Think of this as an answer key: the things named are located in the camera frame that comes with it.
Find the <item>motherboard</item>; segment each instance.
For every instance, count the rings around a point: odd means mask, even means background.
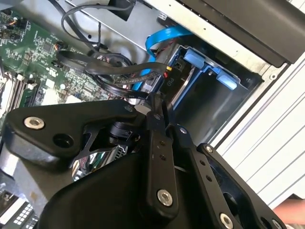
[[[0,12],[0,123],[18,107],[108,99],[108,94],[81,72],[56,60],[58,50],[77,52],[35,23],[11,10]]]

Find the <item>black mechanical arm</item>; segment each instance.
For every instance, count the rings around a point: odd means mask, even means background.
[[[21,108],[7,115],[0,167],[40,219],[37,229],[284,229],[208,144],[197,148],[171,105],[151,94]],[[76,159],[127,146],[127,155],[71,181]]]

